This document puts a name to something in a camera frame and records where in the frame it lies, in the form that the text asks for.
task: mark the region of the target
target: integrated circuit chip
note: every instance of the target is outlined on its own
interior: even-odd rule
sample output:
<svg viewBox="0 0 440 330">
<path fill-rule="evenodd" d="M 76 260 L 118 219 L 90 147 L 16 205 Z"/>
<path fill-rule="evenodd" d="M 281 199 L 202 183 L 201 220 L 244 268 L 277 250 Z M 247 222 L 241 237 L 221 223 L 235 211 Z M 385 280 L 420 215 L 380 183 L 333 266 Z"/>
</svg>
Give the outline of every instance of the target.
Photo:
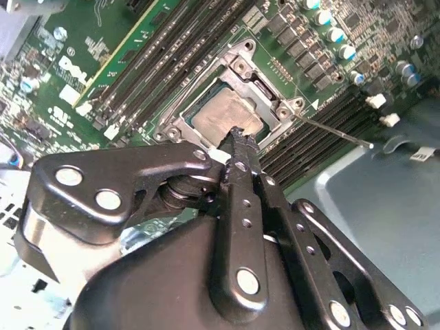
<svg viewBox="0 0 440 330">
<path fill-rule="evenodd" d="M 346 25 L 349 29 L 352 29 L 352 28 L 354 28 L 355 26 L 357 26 L 357 25 L 359 24 L 359 22 L 360 22 L 360 17 L 359 17 L 358 14 L 354 13 L 354 14 L 348 16 L 348 17 L 344 20 L 344 22 L 345 22 L 345 25 Z"/>
<path fill-rule="evenodd" d="M 326 89 L 328 86 L 331 85 L 331 79 L 326 75 L 322 75 L 321 77 L 317 78 L 313 83 L 320 91 L 322 91 L 323 89 Z"/>
<path fill-rule="evenodd" d="M 263 129 L 254 106 L 228 88 L 209 100 L 192 118 L 191 124 L 215 146 L 234 126 L 244 129 L 244 134 L 257 134 Z"/>
<path fill-rule="evenodd" d="M 315 61 L 315 56 L 310 54 L 309 52 L 302 55 L 298 60 L 298 64 L 303 68 L 308 68 Z"/>
<path fill-rule="evenodd" d="M 324 69 L 318 63 L 315 63 L 315 65 L 313 65 L 305 72 L 305 74 L 312 80 L 317 79 L 317 77 L 321 76 L 324 73 Z"/>
<path fill-rule="evenodd" d="M 361 74 L 366 74 L 368 71 L 370 71 L 370 63 L 367 60 L 363 60 L 356 67 L 356 70 L 359 71 Z"/>
<path fill-rule="evenodd" d="M 284 30 L 277 38 L 278 42 L 284 47 L 287 47 L 296 39 L 296 33 L 291 27 L 288 27 L 286 30 Z"/>
<path fill-rule="evenodd" d="M 302 41 L 296 41 L 288 50 L 289 54 L 294 58 L 298 58 L 302 53 L 305 52 L 307 47 L 304 45 Z"/>
<path fill-rule="evenodd" d="M 288 26 L 288 24 L 284 16 L 282 16 L 281 14 L 277 14 L 274 16 L 273 19 L 269 21 L 266 26 L 270 32 L 272 32 L 273 34 L 278 34 L 283 31 Z"/>
<path fill-rule="evenodd" d="M 387 67 L 383 67 L 379 70 L 378 72 L 379 76 L 381 76 L 382 78 L 388 77 L 390 74 L 390 69 Z"/>
<path fill-rule="evenodd" d="M 393 19 L 390 23 L 387 24 L 386 30 L 389 33 L 394 33 L 399 29 L 400 23 L 397 19 Z"/>
</svg>

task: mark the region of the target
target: electrolytic capacitor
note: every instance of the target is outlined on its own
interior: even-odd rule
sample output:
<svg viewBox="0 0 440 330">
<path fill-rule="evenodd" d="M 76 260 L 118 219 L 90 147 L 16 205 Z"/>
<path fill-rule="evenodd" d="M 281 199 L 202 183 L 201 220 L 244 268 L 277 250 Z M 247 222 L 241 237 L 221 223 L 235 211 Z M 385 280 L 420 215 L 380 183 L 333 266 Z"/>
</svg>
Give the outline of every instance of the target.
<svg viewBox="0 0 440 330">
<path fill-rule="evenodd" d="M 412 74 L 409 77 L 401 77 L 401 81 L 405 83 L 408 87 L 414 87 L 420 83 L 421 76 L 419 74 Z"/>
<path fill-rule="evenodd" d="M 332 27 L 327 32 L 327 39 L 332 43 L 341 43 L 345 39 L 345 33 L 338 27 Z"/>
<path fill-rule="evenodd" d="M 319 10 L 314 18 L 316 25 L 326 25 L 331 22 L 331 11 L 330 10 Z"/>
<path fill-rule="evenodd" d="M 359 86 L 365 82 L 365 76 L 363 74 L 360 74 L 357 71 L 352 71 L 350 73 L 350 80 L 353 84 L 355 84 L 356 86 Z"/>
<path fill-rule="evenodd" d="M 356 49 L 353 46 L 350 45 L 343 45 L 339 49 L 339 57 L 343 60 L 351 61 L 356 56 Z"/>
<path fill-rule="evenodd" d="M 321 2 L 320 0 L 303 0 L 302 6 L 308 10 L 318 9 L 320 2 Z"/>
<path fill-rule="evenodd" d="M 405 60 L 400 60 L 396 65 L 396 73 L 403 77 L 412 76 L 415 73 L 415 66 Z"/>
</svg>

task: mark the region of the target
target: screw hole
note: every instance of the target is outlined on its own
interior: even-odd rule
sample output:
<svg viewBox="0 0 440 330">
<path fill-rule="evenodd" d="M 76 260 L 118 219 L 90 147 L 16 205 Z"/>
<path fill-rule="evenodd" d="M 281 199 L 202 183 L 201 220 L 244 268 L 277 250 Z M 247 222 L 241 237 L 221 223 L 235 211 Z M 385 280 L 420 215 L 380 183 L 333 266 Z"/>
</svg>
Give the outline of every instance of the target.
<svg viewBox="0 0 440 330">
<path fill-rule="evenodd" d="M 304 101 L 302 99 L 295 101 L 295 106 L 301 108 L 304 105 Z"/>
<path fill-rule="evenodd" d="M 252 222 L 249 219 L 244 218 L 241 223 L 243 224 L 244 228 L 251 228 Z"/>
<path fill-rule="evenodd" d="M 245 43 L 245 48 L 247 50 L 253 50 L 254 49 L 254 45 L 252 43 Z"/>
<path fill-rule="evenodd" d="M 248 201 L 247 199 L 244 199 L 244 200 L 243 200 L 243 205 L 244 205 L 246 208 L 250 208 L 250 201 Z"/>
<path fill-rule="evenodd" d="M 310 255 L 315 255 L 315 249 L 313 249 L 311 246 L 307 246 L 306 250 L 308 253 L 310 253 Z"/>
<path fill-rule="evenodd" d="M 343 76 L 342 74 L 338 74 L 338 75 L 336 76 L 336 81 L 341 82 L 341 81 L 343 81 L 343 80 L 344 80 L 344 76 Z"/>
<path fill-rule="evenodd" d="M 215 200 L 215 195 L 213 192 L 206 194 L 205 199 L 208 203 L 212 203 Z"/>
</svg>

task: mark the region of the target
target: green circuit board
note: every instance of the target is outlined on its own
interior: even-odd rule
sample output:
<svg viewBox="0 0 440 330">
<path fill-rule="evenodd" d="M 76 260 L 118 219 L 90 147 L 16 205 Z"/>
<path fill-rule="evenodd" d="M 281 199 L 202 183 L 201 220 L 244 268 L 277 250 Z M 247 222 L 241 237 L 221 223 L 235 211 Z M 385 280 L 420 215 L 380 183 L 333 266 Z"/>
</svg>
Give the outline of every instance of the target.
<svg viewBox="0 0 440 330">
<path fill-rule="evenodd" d="M 111 87 L 122 72 L 135 64 L 132 59 L 149 41 L 157 38 L 156 31 L 181 2 L 148 1 L 148 8 L 139 15 L 130 11 L 122 0 L 70 1 L 64 12 L 41 19 L 16 60 L 1 64 L 0 125 L 3 130 L 35 159 L 47 153 L 115 146 L 116 141 L 127 132 L 125 124 L 121 125 L 113 140 L 103 134 L 105 128 L 113 124 L 112 121 L 105 123 L 103 129 L 96 129 L 94 120 L 100 108 L 94 102 L 97 98 L 94 94 Z M 200 4 L 198 1 L 187 2 L 189 8 Z M 229 2 L 238 6 L 245 1 Z M 440 44 L 440 23 L 435 10 L 423 1 L 410 0 L 405 4 L 385 2 L 322 1 L 320 9 L 331 10 L 333 18 L 331 25 L 317 26 L 314 20 L 318 9 L 306 10 L 301 6 L 302 1 L 255 1 L 233 24 L 219 25 L 225 32 L 200 61 L 208 65 L 209 58 L 214 58 L 229 45 L 252 39 L 256 42 L 252 60 L 259 70 L 284 98 L 302 97 L 305 100 L 303 113 L 308 117 L 351 84 L 349 75 L 354 69 L 362 72 L 366 83 L 379 77 L 384 89 L 394 97 L 398 111 L 404 111 L 418 98 L 415 87 L 405 85 L 395 73 L 396 63 L 413 63 L 422 78 L 438 72 L 439 58 L 435 54 Z M 212 12 L 213 7 L 220 6 L 221 1 L 207 3 L 211 3 L 210 7 L 197 14 L 200 22 Z M 328 80 L 325 84 L 320 86 L 316 79 L 310 79 L 305 74 L 306 70 L 289 53 L 288 47 L 281 44 L 279 34 L 270 30 L 271 22 L 279 14 L 300 17 L 300 28 L 310 32 L 310 40 L 318 42 L 320 52 L 328 55 L 332 71 L 325 75 L 325 80 Z M 346 35 L 343 43 L 356 48 L 357 55 L 353 60 L 338 58 L 341 44 L 327 40 L 330 27 L 342 29 Z M 177 33 L 183 36 L 184 30 Z M 424 38 L 424 45 L 411 49 L 410 40 L 416 35 Z M 32 82 L 23 82 L 29 71 L 37 72 L 32 76 Z M 186 84 L 196 77 L 197 70 L 188 71 Z M 136 75 L 127 78 L 125 84 L 132 83 L 136 78 Z M 149 100 L 162 93 L 168 81 L 164 79 L 154 83 L 159 87 L 146 96 L 145 109 Z M 127 145 L 157 143 L 153 134 L 161 113 L 184 90 L 182 84 L 177 84 L 165 101 L 153 110 L 148 109 L 151 115 L 131 132 Z M 81 115 L 78 107 L 85 102 L 91 102 L 93 107 Z M 29 122 L 44 127 L 43 134 L 30 128 Z M 272 146 L 282 138 L 279 137 Z"/>
</svg>

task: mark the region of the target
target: screw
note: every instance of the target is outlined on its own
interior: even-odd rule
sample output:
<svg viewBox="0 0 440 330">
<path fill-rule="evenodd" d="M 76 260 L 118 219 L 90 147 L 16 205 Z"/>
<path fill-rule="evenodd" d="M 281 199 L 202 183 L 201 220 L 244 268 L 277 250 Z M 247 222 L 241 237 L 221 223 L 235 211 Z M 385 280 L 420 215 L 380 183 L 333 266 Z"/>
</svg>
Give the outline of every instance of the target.
<svg viewBox="0 0 440 330">
<path fill-rule="evenodd" d="M 240 171 L 245 172 L 248 168 L 246 167 L 245 164 L 243 164 L 242 162 L 237 162 L 235 163 L 235 166 L 239 168 Z"/>
<path fill-rule="evenodd" d="M 405 325 L 406 320 L 404 314 L 394 305 L 390 305 L 391 316 L 396 320 L 400 325 Z"/>
<path fill-rule="evenodd" d="M 278 110 L 276 110 L 276 115 L 280 119 L 285 119 L 289 117 L 289 112 L 288 110 L 286 110 L 286 108 L 279 108 Z"/>
<path fill-rule="evenodd" d="M 305 210 L 309 213 L 314 212 L 314 208 L 309 203 L 302 203 L 302 206 L 304 206 Z"/>
<path fill-rule="evenodd" d="M 268 184 L 270 184 L 271 186 L 275 186 L 276 182 L 274 179 L 272 179 L 271 177 L 266 177 L 266 181 L 268 182 Z"/>
<path fill-rule="evenodd" d="M 246 294 L 256 294 L 260 289 L 259 280 L 247 269 L 240 269 L 236 273 L 236 281 Z"/>
<path fill-rule="evenodd" d="M 347 310 L 337 301 L 330 302 L 330 310 L 335 320 L 343 327 L 350 327 L 350 315 Z"/>
<path fill-rule="evenodd" d="M 62 168 L 56 171 L 55 178 L 60 184 L 65 186 L 77 186 L 83 180 L 83 175 L 74 168 Z"/>
<path fill-rule="evenodd" d="M 420 317 L 417 315 L 417 313 L 415 311 L 413 311 L 410 307 L 406 308 L 406 313 L 408 314 L 408 316 L 410 317 L 410 319 L 412 321 L 414 321 L 414 323 L 416 325 L 418 325 L 419 327 L 421 327 L 421 320 Z"/>
<path fill-rule="evenodd" d="M 95 196 L 96 203 L 106 210 L 116 210 L 121 205 L 121 198 L 112 190 L 100 191 Z"/>
<path fill-rule="evenodd" d="M 67 30 L 61 26 L 55 27 L 54 38 L 58 41 L 67 40 Z"/>
<path fill-rule="evenodd" d="M 202 150 L 196 150 L 192 154 L 200 160 L 206 160 L 206 155 Z"/>
</svg>

